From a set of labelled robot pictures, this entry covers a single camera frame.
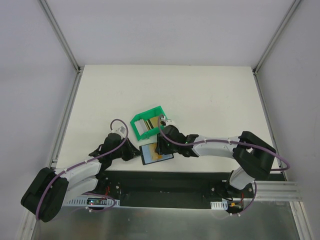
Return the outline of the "black leather card holder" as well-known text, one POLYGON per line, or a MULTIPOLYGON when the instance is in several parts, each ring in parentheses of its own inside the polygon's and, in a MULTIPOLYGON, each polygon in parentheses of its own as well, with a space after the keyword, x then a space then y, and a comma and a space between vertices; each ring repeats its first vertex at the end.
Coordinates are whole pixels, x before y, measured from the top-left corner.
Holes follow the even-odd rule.
POLYGON ((174 158, 173 154, 158 154, 156 153, 156 143, 149 143, 141 145, 139 150, 141 151, 141 161, 143 165, 150 165, 174 158))

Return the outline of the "green plastic bin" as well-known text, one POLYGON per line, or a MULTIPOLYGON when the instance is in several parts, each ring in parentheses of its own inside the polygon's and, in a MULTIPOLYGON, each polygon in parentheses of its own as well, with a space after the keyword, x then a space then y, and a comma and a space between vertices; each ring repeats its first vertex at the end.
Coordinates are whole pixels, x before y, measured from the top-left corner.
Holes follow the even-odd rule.
POLYGON ((158 128, 158 118, 166 115, 162 107, 159 105, 147 111, 136 114, 130 121, 130 125, 138 141, 149 139, 157 135, 160 130, 158 128))

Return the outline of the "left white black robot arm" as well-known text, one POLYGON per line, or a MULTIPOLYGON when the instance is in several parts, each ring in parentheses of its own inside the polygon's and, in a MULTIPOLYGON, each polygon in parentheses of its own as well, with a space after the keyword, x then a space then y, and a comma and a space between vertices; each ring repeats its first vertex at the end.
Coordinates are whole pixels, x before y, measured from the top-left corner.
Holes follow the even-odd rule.
POLYGON ((62 206, 88 192, 96 195, 106 190, 105 171, 116 159, 127 162, 141 156, 128 138, 109 133, 104 142, 74 167, 42 168, 28 187, 20 204, 38 220, 53 220, 62 206))

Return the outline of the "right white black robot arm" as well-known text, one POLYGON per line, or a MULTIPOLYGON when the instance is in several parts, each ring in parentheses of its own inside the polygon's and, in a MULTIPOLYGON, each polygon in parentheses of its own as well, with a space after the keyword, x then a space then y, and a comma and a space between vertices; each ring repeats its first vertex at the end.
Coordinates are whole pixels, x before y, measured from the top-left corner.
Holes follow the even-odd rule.
POLYGON ((225 192, 237 197, 255 180, 267 180, 276 150, 250 131, 231 138, 206 138, 198 134, 183 135, 174 125, 164 127, 156 140, 156 153, 180 154, 186 158, 214 156, 235 160, 239 167, 233 170, 225 184, 225 192))

